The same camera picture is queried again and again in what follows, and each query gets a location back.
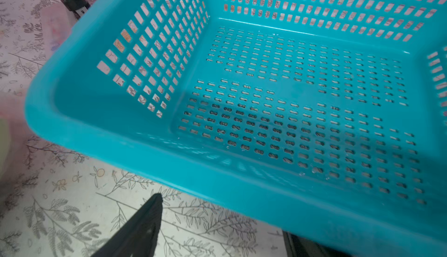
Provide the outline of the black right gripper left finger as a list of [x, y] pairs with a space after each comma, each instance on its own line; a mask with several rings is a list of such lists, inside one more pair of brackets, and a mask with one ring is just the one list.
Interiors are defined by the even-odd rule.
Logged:
[[153, 257], [163, 215], [163, 197], [154, 194], [93, 257]]

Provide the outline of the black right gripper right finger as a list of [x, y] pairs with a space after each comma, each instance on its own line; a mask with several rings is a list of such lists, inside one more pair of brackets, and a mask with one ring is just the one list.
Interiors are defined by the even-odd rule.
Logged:
[[348, 254], [283, 231], [288, 257], [349, 257]]

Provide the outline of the teal plastic basket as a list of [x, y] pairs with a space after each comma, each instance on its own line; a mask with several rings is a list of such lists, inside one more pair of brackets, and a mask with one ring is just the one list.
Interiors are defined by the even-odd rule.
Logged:
[[351, 254], [447, 254], [447, 0], [98, 0], [25, 116]]

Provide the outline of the clear zip top bag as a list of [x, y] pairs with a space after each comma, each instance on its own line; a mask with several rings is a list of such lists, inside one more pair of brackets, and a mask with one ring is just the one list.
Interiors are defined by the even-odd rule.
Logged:
[[1, 92], [1, 178], [32, 135], [24, 116], [25, 97]]

